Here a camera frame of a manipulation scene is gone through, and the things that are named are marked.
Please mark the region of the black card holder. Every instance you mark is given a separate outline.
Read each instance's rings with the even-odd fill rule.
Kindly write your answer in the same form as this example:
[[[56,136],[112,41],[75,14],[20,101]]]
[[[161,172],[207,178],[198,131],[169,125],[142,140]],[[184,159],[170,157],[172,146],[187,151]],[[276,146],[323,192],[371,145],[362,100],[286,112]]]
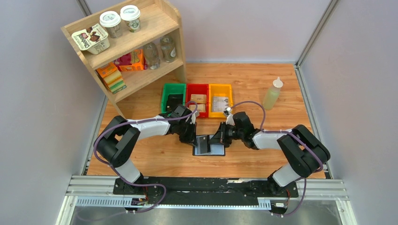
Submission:
[[[196,136],[197,146],[193,146],[193,156],[225,156],[225,146],[220,143],[209,143],[214,135]]]

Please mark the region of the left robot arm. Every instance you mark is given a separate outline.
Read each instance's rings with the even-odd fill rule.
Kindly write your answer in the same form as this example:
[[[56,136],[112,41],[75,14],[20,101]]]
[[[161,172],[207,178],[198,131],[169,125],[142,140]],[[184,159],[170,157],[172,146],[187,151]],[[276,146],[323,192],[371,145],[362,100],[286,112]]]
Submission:
[[[149,137],[177,134],[180,142],[197,146],[198,114],[197,109],[179,104],[172,111],[142,120],[116,116],[94,142],[93,153],[123,181],[134,184],[142,176],[130,159],[136,143]]]

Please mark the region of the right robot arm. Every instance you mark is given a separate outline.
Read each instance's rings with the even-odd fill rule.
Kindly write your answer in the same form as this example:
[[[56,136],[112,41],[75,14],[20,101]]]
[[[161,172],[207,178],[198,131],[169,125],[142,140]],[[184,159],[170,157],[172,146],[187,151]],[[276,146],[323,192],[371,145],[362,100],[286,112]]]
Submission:
[[[330,160],[329,150],[304,125],[270,131],[255,128],[245,112],[238,112],[230,118],[233,123],[220,123],[217,132],[207,141],[208,145],[227,148],[233,140],[241,140],[249,149],[281,150],[287,164],[267,178],[269,189],[278,191],[292,182],[307,178],[321,171],[324,163]]]

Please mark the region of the black VIP credit card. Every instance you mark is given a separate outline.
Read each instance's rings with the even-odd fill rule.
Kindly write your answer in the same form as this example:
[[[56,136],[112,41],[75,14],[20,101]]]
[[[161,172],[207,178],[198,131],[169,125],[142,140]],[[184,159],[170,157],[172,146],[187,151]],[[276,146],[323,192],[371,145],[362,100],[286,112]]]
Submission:
[[[197,154],[198,155],[203,155],[210,153],[210,145],[208,143],[209,135],[203,135],[198,137],[198,150]]]

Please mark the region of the black credit cards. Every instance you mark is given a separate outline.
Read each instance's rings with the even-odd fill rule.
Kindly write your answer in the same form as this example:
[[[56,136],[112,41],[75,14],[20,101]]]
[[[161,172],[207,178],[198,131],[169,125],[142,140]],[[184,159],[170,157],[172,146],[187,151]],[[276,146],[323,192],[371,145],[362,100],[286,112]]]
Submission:
[[[182,105],[184,100],[183,94],[170,94],[166,101],[166,110],[172,110],[178,105]]]

